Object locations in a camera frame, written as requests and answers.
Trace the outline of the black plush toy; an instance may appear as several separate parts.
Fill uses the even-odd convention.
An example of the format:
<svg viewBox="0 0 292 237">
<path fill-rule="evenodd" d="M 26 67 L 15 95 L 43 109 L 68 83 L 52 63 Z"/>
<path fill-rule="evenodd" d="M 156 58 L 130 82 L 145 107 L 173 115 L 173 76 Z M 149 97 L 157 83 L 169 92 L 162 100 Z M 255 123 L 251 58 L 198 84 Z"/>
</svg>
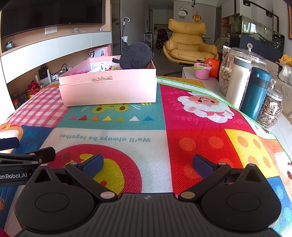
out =
<svg viewBox="0 0 292 237">
<path fill-rule="evenodd" d="M 135 42 L 128 45 L 123 42 L 124 52 L 120 59 L 113 58 L 112 62 L 125 69 L 145 69 L 154 57 L 150 47 L 144 42 Z"/>
</svg>

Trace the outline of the panda wall clock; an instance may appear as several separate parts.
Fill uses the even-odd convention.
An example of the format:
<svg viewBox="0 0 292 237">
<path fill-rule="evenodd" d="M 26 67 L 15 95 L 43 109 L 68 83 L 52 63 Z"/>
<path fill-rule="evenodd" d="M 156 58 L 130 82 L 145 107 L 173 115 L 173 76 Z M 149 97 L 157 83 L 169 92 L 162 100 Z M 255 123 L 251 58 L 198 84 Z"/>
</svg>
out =
<svg viewBox="0 0 292 237">
<path fill-rule="evenodd" d="M 185 17 L 188 15 L 188 12 L 185 7 L 181 7 L 178 11 L 178 16 L 180 19 L 185 19 Z"/>
</svg>

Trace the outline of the black television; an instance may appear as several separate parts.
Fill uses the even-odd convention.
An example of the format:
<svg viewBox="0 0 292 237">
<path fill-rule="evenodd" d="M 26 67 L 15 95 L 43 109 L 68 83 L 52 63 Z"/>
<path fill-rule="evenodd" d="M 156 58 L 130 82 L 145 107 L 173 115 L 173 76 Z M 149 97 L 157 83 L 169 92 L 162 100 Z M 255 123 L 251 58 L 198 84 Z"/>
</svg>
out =
<svg viewBox="0 0 292 237">
<path fill-rule="evenodd" d="M 1 37 L 64 24 L 105 24 L 105 1 L 9 1 L 1 11 Z"/>
</svg>

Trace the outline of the large glass nut jar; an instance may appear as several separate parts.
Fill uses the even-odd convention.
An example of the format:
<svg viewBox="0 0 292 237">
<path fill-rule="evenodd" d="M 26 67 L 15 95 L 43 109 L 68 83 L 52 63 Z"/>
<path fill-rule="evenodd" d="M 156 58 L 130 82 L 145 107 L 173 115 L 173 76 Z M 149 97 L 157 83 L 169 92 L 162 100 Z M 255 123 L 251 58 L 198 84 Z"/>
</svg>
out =
<svg viewBox="0 0 292 237">
<path fill-rule="evenodd" d="M 236 80 L 248 84 L 250 71 L 253 67 L 267 71 L 267 61 L 252 52 L 253 44 L 248 43 L 247 49 L 223 47 L 223 59 L 219 70 L 219 84 L 224 95 L 228 94 L 229 86 L 235 86 Z"/>
</svg>

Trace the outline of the pink plastic basket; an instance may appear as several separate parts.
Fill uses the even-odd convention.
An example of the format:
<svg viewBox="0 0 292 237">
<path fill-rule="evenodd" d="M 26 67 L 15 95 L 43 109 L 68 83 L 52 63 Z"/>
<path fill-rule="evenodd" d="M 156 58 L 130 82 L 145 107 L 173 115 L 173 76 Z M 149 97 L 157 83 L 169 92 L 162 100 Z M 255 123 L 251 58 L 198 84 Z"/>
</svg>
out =
<svg viewBox="0 0 292 237">
<path fill-rule="evenodd" d="M 88 73 L 89 70 L 86 70 L 86 71 L 80 71 L 80 72 L 74 72 L 74 73 L 66 73 L 66 75 L 81 75 L 81 74 L 86 74 Z"/>
</svg>

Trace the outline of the orange toy bucket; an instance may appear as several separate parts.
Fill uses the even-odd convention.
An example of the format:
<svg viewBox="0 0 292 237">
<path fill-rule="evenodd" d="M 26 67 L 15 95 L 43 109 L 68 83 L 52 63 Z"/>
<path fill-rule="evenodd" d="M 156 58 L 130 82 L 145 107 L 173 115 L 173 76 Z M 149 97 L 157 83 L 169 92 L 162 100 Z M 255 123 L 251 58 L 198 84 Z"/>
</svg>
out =
<svg viewBox="0 0 292 237">
<path fill-rule="evenodd" d="M 218 59 L 209 58 L 205 60 L 205 63 L 212 67 L 212 69 L 209 72 L 209 76 L 213 78 L 217 78 L 220 61 Z"/>
</svg>

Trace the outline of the small glass seed jar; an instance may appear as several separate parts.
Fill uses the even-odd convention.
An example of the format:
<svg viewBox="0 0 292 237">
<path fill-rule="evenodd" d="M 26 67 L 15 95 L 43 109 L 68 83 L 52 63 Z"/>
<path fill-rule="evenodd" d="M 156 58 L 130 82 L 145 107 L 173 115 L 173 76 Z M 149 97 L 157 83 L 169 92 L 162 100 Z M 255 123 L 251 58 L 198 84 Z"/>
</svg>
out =
<svg viewBox="0 0 292 237">
<path fill-rule="evenodd" d="M 271 128 L 278 122 L 283 111 L 284 98 L 275 85 L 276 80 L 271 79 L 266 97 L 256 119 L 256 122 L 266 129 Z"/>
</svg>

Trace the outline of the yellow round wall ornament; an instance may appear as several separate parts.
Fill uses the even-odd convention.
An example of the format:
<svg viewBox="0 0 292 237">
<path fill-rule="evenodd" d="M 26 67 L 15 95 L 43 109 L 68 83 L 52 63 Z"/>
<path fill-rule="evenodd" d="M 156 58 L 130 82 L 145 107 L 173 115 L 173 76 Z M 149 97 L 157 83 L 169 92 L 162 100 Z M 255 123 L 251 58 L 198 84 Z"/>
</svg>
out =
<svg viewBox="0 0 292 237">
<path fill-rule="evenodd" d="M 196 14 L 194 14 L 194 15 L 192 16 L 192 19 L 193 19 L 193 21 L 194 21 L 195 23 L 199 23 L 199 22 L 201 22 L 202 17 L 198 14 L 198 12 L 196 12 Z"/>
</svg>

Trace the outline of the pink toy bucket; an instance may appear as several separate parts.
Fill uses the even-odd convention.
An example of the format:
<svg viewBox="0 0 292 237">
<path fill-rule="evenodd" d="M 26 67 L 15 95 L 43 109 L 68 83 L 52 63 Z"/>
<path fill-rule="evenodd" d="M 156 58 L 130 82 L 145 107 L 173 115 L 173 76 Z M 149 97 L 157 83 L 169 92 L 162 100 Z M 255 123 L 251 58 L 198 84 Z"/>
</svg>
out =
<svg viewBox="0 0 292 237">
<path fill-rule="evenodd" d="M 192 69 L 195 71 L 195 77 L 197 79 L 207 80 L 212 67 L 211 65 L 205 63 L 195 63 L 192 66 Z"/>
</svg>

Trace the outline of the yellow duck plush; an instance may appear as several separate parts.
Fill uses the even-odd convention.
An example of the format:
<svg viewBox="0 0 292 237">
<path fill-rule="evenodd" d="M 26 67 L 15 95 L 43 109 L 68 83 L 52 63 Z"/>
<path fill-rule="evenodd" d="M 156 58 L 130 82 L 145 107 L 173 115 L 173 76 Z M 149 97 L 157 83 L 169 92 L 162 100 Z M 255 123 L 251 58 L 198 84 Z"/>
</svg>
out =
<svg viewBox="0 0 292 237">
<path fill-rule="evenodd" d="M 288 65 L 292 67 L 292 57 L 288 54 L 283 54 L 282 57 L 279 59 L 279 63 L 281 65 Z"/>
</svg>

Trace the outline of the glass fish tank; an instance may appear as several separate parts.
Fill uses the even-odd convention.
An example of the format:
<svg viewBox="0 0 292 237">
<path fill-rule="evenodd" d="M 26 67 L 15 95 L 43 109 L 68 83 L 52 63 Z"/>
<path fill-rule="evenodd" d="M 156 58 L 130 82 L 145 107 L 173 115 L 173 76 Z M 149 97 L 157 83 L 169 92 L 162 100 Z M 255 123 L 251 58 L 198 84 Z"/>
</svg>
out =
<svg viewBox="0 0 292 237">
<path fill-rule="evenodd" d="M 243 42 L 244 36 L 271 46 L 281 53 L 284 51 L 285 37 L 277 31 L 243 15 L 238 15 L 236 18 L 231 16 L 229 47 L 240 47 L 240 44 L 246 46 L 247 43 Z"/>
</svg>

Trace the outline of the yellow lounge chair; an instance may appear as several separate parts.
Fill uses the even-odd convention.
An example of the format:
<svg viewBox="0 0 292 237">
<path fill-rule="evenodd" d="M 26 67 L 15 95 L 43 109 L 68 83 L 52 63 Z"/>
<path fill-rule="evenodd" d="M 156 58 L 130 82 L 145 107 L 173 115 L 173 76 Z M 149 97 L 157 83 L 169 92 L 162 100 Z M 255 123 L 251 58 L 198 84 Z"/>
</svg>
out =
<svg viewBox="0 0 292 237">
<path fill-rule="evenodd" d="M 173 32 L 163 45 L 164 55 L 175 64 L 193 65 L 206 59 L 218 59 L 217 47 L 206 44 L 202 36 L 205 23 L 191 23 L 170 19 L 168 28 Z"/>
</svg>

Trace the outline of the colourful play mat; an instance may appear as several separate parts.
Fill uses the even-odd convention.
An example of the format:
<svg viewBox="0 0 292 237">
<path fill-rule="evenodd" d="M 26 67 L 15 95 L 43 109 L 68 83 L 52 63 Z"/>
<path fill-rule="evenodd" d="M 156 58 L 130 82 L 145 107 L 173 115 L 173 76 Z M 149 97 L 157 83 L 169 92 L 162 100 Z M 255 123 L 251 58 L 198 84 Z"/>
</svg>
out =
<svg viewBox="0 0 292 237">
<path fill-rule="evenodd" d="M 55 84 L 3 123 L 1 138 L 19 139 L 12 154 L 53 147 L 52 168 L 100 153 L 95 180 L 117 194 L 179 194 L 201 179 L 196 154 L 233 168 L 254 163 L 282 205 L 275 231 L 291 236 L 291 158 L 277 138 L 207 89 L 160 79 L 156 92 L 155 103 L 67 108 Z"/>
</svg>

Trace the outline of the pink cardboard box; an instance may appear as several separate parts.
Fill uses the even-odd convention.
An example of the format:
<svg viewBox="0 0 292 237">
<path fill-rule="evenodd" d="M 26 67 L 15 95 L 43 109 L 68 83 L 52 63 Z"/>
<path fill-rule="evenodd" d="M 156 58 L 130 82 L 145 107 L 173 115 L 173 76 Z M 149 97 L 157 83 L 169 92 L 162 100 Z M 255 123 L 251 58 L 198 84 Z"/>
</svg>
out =
<svg viewBox="0 0 292 237">
<path fill-rule="evenodd" d="M 156 68 L 151 61 L 145 69 L 121 69 L 107 56 L 87 59 L 66 73 L 89 70 L 86 74 L 59 77 L 59 91 L 64 106 L 129 104 L 156 102 Z M 110 66 L 99 71 L 100 63 Z"/>
</svg>

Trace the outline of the white stick vacuum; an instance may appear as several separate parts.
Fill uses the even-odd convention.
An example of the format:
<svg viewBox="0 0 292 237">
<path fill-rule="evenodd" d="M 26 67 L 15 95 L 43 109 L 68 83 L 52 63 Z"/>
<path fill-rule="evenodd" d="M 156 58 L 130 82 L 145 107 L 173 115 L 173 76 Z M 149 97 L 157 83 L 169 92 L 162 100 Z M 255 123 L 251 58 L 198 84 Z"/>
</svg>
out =
<svg viewBox="0 0 292 237">
<path fill-rule="evenodd" d="M 122 41 L 123 42 L 127 42 L 128 41 L 128 37 L 125 36 L 125 25 L 126 23 L 130 22 L 130 18 L 129 17 L 124 17 L 123 18 L 123 25 L 122 25 Z"/>
</svg>

